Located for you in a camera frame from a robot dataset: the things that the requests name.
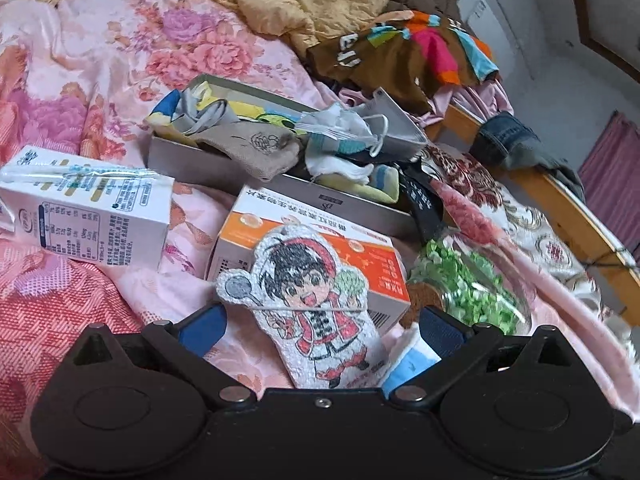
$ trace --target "nutrition facts table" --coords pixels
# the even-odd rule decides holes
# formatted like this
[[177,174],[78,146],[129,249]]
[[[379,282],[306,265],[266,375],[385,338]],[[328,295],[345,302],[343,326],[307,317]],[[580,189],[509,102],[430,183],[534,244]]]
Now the nutrition facts table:
[[40,245],[57,254],[98,259],[100,214],[77,207],[43,202]]

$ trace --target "metal pin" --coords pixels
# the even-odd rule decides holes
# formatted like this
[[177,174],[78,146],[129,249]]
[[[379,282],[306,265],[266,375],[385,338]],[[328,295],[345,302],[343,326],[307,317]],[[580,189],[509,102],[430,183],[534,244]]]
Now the metal pin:
[[404,402],[419,402],[426,396],[427,392],[425,392],[420,386],[400,386],[396,390],[396,397],[400,400],[404,400]]
[[332,405],[332,402],[329,399],[321,398],[321,399],[316,399],[315,405],[318,408],[330,408]]
[[227,386],[220,390],[219,395],[226,402],[245,402],[251,397],[251,390],[244,386]]

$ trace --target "multicolored clothing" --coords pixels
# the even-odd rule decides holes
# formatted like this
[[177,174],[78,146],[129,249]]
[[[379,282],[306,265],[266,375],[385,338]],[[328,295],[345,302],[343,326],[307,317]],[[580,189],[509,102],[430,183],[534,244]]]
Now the multicolored clothing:
[[497,76],[489,47],[459,22],[417,11],[410,19],[381,18],[388,21],[307,49],[316,75],[364,94],[382,87],[417,115],[432,111],[428,99],[444,85],[477,86]]

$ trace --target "cartoon character cutout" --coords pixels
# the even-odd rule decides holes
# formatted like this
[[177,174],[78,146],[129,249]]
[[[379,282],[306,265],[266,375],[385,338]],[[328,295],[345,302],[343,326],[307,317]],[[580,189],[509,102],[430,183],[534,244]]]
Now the cartoon character cutout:
[[366,312],[368,283],[305,226],[276,228],[251,273],[221,273],[218,295],[246,304],[276,343],[299,388],[375,386],[386,350]]

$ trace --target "black circular cover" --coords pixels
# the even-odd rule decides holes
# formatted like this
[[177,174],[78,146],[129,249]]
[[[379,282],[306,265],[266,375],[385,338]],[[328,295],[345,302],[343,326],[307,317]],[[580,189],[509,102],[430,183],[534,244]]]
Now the black circular cover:
[[471,460],[518,478],[587,468],[614,429],[613,410],[596,383],[553,365],[462,379],[445,395],[440,418]]
[[205,405],[189,384],[131,367],[110,373],[77,369],[73,381],[50,384],[32,417],[39,451],[85,473],[122,474],[177,456],[200,434]]

